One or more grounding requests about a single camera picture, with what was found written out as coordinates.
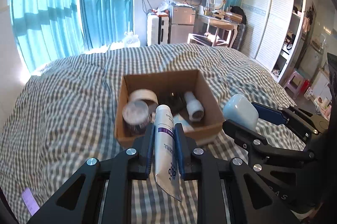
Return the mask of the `light blue rounded case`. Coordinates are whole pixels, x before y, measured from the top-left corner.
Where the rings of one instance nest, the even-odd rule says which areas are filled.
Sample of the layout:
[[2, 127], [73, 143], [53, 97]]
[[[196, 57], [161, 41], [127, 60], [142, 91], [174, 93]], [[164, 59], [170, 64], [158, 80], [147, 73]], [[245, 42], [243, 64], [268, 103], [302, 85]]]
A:
[[225, 120], [232, 120], [241, 126], [255, 131], [259, 119], [257, 109], [242, 94], [235, 94], [223, 108]]

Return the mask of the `white small hair dryer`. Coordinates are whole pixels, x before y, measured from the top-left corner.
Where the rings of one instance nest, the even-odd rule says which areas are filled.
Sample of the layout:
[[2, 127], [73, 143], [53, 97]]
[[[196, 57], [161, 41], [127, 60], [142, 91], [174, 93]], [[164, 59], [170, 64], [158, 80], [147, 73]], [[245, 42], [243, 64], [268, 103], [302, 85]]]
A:
[[191, 122], [199, 122], [204, 117], [204, 108], [202, 104], [196, 99], [193, 92], [185, 92], [184, 99], [186, 102], [186, 109], [189, 114]]

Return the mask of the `white cream tube purple band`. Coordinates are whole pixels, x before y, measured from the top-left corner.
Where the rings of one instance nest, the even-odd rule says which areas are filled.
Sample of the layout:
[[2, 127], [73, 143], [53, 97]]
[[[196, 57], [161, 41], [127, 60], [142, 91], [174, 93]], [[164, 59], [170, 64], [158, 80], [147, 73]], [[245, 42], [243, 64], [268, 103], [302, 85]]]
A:
[[168, 195], [181, 201], [173, 116], [167, 105], [155, 111], [155, 180]]

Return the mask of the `black round sunglasses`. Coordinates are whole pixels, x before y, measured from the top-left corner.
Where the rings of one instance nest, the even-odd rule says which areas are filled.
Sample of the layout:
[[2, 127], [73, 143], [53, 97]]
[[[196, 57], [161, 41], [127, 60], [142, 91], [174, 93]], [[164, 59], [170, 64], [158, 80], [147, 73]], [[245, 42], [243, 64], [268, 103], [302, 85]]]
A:
[[186, 102], [184, 99], [184, 93], [181, 92], [170, 92], [167, 94], [164, 94], [160, 96], [158, 99], [158, 102], [161, 105], [167, 105], [172, 115], [179, 114], [181, 111], [183, 111], [186, 108]]

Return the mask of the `clear plastic cotton swab container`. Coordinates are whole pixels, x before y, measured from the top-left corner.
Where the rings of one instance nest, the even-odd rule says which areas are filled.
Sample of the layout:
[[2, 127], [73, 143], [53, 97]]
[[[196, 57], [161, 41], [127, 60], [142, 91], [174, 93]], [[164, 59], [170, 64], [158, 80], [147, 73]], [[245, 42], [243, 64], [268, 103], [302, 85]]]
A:
[[150, 115], [146, 102], [130, 101], [122, 110], [122, 116], [132, 135], [141, 135], [150, 123]]

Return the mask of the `white tape roll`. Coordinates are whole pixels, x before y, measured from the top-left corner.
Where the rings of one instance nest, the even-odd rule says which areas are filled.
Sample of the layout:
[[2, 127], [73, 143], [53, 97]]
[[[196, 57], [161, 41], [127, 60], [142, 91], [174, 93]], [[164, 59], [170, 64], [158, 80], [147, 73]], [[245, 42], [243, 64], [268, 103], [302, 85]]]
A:
[[149, 112], [152, 113], [158, 107], [157, 95], [148, 89], [138, 89], [128, 96], [128, 101], [144, 101], [148, 105]]

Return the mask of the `blue white tissue pack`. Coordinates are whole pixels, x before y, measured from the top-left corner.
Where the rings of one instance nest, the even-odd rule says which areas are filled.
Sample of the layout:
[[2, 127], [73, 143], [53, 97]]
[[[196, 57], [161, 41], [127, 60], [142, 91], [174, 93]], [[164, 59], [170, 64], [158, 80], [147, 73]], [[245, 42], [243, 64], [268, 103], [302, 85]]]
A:
[[173, 116], [173, 122], [174, 125], [180, 123], [185, 133], [194, 131], [194, 128], [180, 114], [176, 114]]

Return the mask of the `pink plastic stool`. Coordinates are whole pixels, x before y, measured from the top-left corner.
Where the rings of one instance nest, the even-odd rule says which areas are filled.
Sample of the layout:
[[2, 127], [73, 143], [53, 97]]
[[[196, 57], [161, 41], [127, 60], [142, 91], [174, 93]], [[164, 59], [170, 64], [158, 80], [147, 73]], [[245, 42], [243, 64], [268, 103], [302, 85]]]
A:
[[286, 80], [286, 83], [283, 85], [285, 90], [289, 90], [292, 93], [292, 99], [295, 100], [300, 93], [300, 89], [304, 84], [305, 78], [294, 69], [290, 74], [289, 78]]

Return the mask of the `open cardboard box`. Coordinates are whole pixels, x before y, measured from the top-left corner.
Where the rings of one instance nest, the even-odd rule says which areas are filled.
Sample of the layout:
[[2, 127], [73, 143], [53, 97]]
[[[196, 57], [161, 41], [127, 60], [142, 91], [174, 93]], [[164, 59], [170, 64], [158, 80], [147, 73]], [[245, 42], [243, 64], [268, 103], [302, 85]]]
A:
[[[199, 70], [181, 70], [162, 73], [125, 75], [122, 77], [118, 107], [115, 117], [114, 137], [123, 148], [132, 146], [136, 135], [132, 133], [123, 119], [122, 110], [131, 94], [146, 89], [155, 93], [159, 105], [168, 105], [173, 116], [180, 115], [185, 125], [185, 134], [195, 139], [198, 145], [212, 142], [222, 130], [225, 121], [222, 111], [207, 83], [206, 77]], [[189, 120], [184, 94], [192, 92], [204, 109], [199, 122]]]

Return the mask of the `purple quilt label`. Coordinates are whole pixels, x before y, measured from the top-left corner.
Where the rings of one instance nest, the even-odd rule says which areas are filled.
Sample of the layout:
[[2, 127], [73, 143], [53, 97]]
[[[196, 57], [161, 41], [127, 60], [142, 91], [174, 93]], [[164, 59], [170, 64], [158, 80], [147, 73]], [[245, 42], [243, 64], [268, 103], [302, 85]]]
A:
[[39, 204], [33, 196], [33, 193], [29, 188], [25, 188], [21, 197], [30, 215], [33, 216], [40, 209]]

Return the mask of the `grey checked bed quilt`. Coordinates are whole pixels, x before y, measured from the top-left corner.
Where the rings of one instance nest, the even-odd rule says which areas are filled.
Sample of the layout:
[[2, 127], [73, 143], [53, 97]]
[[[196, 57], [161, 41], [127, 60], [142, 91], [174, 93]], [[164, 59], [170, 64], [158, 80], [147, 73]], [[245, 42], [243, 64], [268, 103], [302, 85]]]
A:
[[125, 48], [54, 61], [30, 78], [1, 130], [1, 189], [19, 223], [30, 189], [43, 205], [85, 162], [117, 155], [121, 79], [198, 69], [220, 107], [235, 94], [272, 108], [294, 102], [269, 72], [237, 50], [195, 44]]

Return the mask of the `white wooden chair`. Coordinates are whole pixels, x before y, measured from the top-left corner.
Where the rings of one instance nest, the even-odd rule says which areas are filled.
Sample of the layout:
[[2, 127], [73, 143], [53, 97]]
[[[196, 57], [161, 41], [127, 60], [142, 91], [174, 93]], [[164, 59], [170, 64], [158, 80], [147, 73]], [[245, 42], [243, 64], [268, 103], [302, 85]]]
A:
[[215, 37], [213, 35], [208, 36], [190, 33], [187, 42], [188, 44], [195, 43], [198, 45], [209, 47], [216, 47], [216, 46], [229, 47], [228, 41], [219, 39], [218, 36]]

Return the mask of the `white sliding wardrobe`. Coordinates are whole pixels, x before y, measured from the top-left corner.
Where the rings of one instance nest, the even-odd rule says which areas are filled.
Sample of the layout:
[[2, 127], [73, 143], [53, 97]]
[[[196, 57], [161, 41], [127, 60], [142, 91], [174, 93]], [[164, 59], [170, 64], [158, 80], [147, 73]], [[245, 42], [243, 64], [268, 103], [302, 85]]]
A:
[[282, 84], [292, 70], [308, 0], [242, 0], [247, 30], [241, 52]]

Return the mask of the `white dressing table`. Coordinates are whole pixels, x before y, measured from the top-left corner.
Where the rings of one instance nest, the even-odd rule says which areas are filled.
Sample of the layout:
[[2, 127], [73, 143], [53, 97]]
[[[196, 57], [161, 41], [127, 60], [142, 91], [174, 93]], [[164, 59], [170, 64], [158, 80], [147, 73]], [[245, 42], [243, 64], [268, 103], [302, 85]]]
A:
[[[238, 34], [239, 24], [227, 19], [218, 19], [209, 15], [195, 14], [193, 33], [206, 36], [208, 43], [214, 46], [227, 46], [232, 48]], [[228, 31], [227, 39], [219, 36]]]

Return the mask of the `silver mini fridge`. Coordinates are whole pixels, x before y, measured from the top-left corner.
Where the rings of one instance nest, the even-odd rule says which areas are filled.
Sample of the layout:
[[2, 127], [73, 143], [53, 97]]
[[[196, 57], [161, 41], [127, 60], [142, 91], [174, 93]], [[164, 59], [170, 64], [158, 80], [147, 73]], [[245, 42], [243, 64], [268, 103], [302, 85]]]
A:
[[170, 43], [186, 43], [193, 32], [195, 9], [189, 5], [170, 6]]

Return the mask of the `white suitcase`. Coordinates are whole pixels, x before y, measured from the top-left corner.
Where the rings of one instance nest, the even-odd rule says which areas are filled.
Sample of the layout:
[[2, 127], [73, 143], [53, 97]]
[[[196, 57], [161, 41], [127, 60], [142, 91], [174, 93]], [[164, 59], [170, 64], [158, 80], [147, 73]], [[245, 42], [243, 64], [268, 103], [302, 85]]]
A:
[[147, 45], [165, 45], [169, 43], [169, 15], [165, 12], [147, 15]]

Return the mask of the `left turquoise curtain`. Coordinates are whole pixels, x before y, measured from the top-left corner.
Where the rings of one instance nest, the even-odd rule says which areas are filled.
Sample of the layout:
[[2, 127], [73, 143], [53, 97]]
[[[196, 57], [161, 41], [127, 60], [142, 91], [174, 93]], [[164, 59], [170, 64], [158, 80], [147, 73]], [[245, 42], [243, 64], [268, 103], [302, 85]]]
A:
[[29, 72], [87, 49], [79, 0], [9, 0], [19, 53]]

